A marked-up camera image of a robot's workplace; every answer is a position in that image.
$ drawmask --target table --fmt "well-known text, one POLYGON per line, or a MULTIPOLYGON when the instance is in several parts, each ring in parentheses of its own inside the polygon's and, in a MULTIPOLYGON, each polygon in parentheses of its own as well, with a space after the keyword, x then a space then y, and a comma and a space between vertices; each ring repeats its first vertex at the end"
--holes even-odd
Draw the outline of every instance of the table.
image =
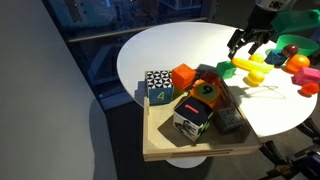
MULTIPOLYGON (((191 68, 215 67, 218 62, 230 60, 227 43, 234 31, 233 27, 200 22, 171 23, 145 30, 121 49, 117 62, 119 78, 143 107, 145 71, 171 70, 182 63, 191 68)), ((235 57, 249 58, 251 45, 241 48, 235 57)), ((265 55, 273 48, 275 43, 269 42, 257 53, 265 55)), ((290 130, 313 112, 317 96, 301 96, 297 92, 301 87, 291 82, 292 74, 274 69, 258 87, 244 82, 247 74, 237 68, 234 77, 225 82, 259 137, 290 130)))

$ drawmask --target colorful plastic toy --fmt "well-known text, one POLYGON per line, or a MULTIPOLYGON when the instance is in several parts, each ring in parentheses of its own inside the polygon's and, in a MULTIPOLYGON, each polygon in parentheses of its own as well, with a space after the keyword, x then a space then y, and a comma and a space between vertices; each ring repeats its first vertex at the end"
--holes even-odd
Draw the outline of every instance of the colorful plastic toy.
POLYGON ((236 71, 236 67, 230 61, 219 62, 216 70, 222 79, 230 79, 236 71))
POLYGON ((274 65, 271 65, 271 64, 263 64, 263 63, 258 63, 254 61, 248 61, 246 59, 241 59, 241 58, 233 58, 231 59, 231 62, 236 67, 241 68, 243 70, 246 70, 246 71, 258 70, 265 74, 269 73, 274 68, 274 65))
POLYGON ((218 101, 220 88, 200 79, 193 85, 189 95, 206 103, 213 109, 218 101))
POLYGON ((264 62, 264 56, 259 53, 254 53, 249 57, 250 61, 258 62, 258 63, 263 63, 264 62))
POLYGON ((174 109, 173 126, 195 142, 209 127, 211 108, 194 97, 188 97, 174 109))
POLYGON ((205 82, 212 84, 215 87, 219 87, 220 86, 220 76, 217 73, 214 72, 206 72, 204 73, 200 79, 204 80, 205 82))
POLYGON ((175 87, 180 90, 184 90, 189 87, 196 76, 196 71, 191 69, 186 64, 181 64, 180 66, 172 70, 172 83, 175 87))
POLYGON ((281 53, 281 50, 271 50, 265 60, 267 64, 273 64, 275 67, 281 66, 288 58, 281 53))
POLYGON ((304 55, 294 55, 286 62, 286 69, 291 73, 298 72, 302 67, 309 67, 310 60, 304 55))
POLYGON ((307 83, 304 84, 300 92, 305 96, 312 96, 319 92, 319 84, 318 83, 307 83))
POLYGON ((281 53, 287 57, 287 58, 291 58, 294 55, 296 55, 298 53, 298 47, 294 44, 289 44, 287 46, 285 46, 282 50, 281 53))
POLYGON ((247 80, 253 85, 259 85, 264 81, 264 73, 257 70, 252 70, 247 76, 247 80))
POLYGON ((146 78, 150 106, 170 103, 174 91, 170 72, 148 71, 146 78))
POLYGON ((319 83, 320 71, 309 67, 302 67, 292 76, 293 84, 303 86, 307 83, 319 83))

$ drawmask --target glass window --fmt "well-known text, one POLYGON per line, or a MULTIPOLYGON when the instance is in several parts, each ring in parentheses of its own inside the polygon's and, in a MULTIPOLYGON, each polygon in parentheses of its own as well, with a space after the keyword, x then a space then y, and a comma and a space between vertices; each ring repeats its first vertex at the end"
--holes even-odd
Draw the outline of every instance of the glass window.
POLYGON ((136 33, 178 21, 208 21, 217 0, 43 0, 98 99, 125 93, 118 53, 136 33))

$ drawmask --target toy block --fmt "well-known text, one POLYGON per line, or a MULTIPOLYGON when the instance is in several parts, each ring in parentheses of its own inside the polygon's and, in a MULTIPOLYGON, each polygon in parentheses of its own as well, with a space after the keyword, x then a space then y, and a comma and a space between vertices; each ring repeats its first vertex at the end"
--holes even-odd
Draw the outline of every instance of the toy block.
POLYGON ((170 103, 174 91, 170 72, 147 71, 146 78, 150 106, 170 103))
POLYGON ((205 82, 212 84, 213 86, 219 87, 221 84, 220 75, 214 72, 205 72, 201 75, 200 79, 204 80, 205 82))
POLYGON ((189 87, 196 76, 196 71, 186 64, 181 64, 172 70, 172 83, 180 90, 189 87))
POLYGON ((219 99, 220 88, 200 79, 194 83, 189 95, 206 103, 213 109, 219 99))
POLYGON ((267 64, 274 64, 274 66, 281 66, 287 59, 288 58, 282 54, 281 50, 274 49, 269 52, 264 62, 267 64))
POLYGON ((245 121, 234 107, 219 109, 214 124, 221 134, 228 134, 239 130, 245 121))
POLYGON ((300 93, 305 96, 312 96, 314 94, 317 94, 318 92, 319 92, 318 83, 306 83, 300 89, 300 93))
POLYGON ((195 142, 209 127, 212 114, 207 104, 188 96, 174 109, 173 126, 195 142))
POLYGON ((309 67, 302 67, 292 77, 292 83, 303 86, 307 83, 319 83, 320 71, 309 67))
POLYGON ((234 75, 237 67, 229 61, 219 62, 216 70, 222 79, 230 79, 234 75))

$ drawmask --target orange block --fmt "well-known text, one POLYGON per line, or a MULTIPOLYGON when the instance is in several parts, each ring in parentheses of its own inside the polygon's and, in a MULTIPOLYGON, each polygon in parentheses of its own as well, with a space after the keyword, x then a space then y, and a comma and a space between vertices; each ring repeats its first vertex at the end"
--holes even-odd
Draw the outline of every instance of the orange block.
POLYGON ((172 70, 172 83, 179 88, 184 90, 193 83, 194 77, 196 76, 196 71, 191 69, 186 64, 181 64, 180 66, 172 70))
POLYGON ((220 88, 200 79, 194 83, 189 95, 206 103, 213 109, 219 99, 220 88))

